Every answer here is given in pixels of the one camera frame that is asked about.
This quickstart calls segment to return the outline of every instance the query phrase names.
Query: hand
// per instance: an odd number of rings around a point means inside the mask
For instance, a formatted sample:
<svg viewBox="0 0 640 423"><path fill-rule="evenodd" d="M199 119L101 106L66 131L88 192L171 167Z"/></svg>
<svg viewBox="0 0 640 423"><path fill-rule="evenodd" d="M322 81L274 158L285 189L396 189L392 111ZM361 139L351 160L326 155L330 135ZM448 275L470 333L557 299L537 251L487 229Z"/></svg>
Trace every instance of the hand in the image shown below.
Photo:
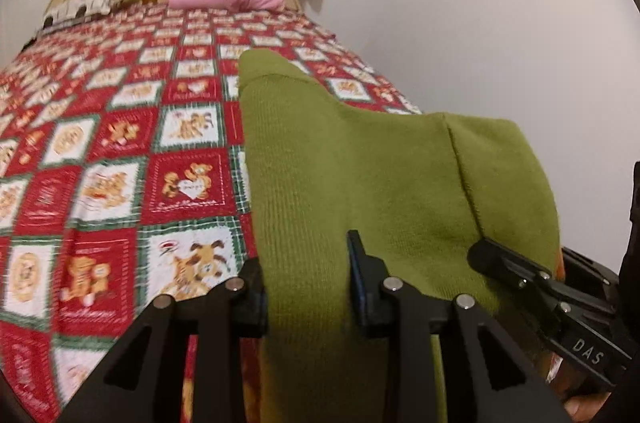
<svg viewBox="0 0 640 423"><path fill-rule="evenodd" d="M567 392L579 387L584 378L583 373L578 373L569 363L563 361L558 374L551 382L551 388L561 399L565 399ZM575 396L564 402L564 409L575 423L588 423L602 408L609 394L609 392L604 392L588 396Z"/></svg>
<svg viewBox="0 0 640 423"><path fill-rule="evenodd" d="M610 392L575 396L564 403L564 409L575 423L588 423L604 405Z"/></svg>

